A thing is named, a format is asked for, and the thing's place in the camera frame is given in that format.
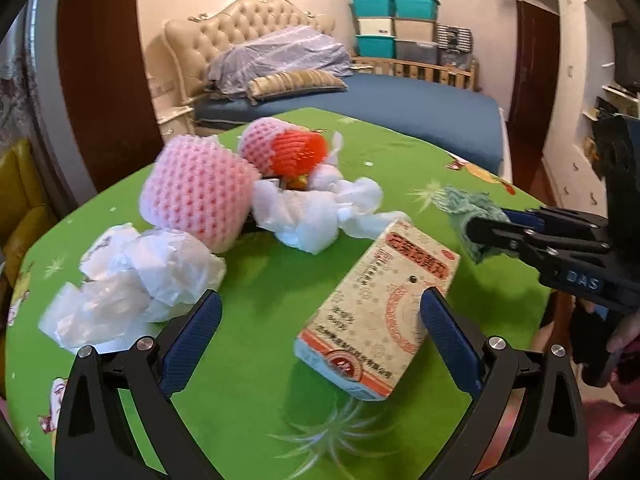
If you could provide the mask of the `person's right hand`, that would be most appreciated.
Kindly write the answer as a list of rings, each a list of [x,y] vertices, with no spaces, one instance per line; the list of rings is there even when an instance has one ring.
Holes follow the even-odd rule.
[[[640,334],[640,312],[626,316],[618,324],[616,331],[608,340],[606,350],[610,353],[619,352],[631,344]]]

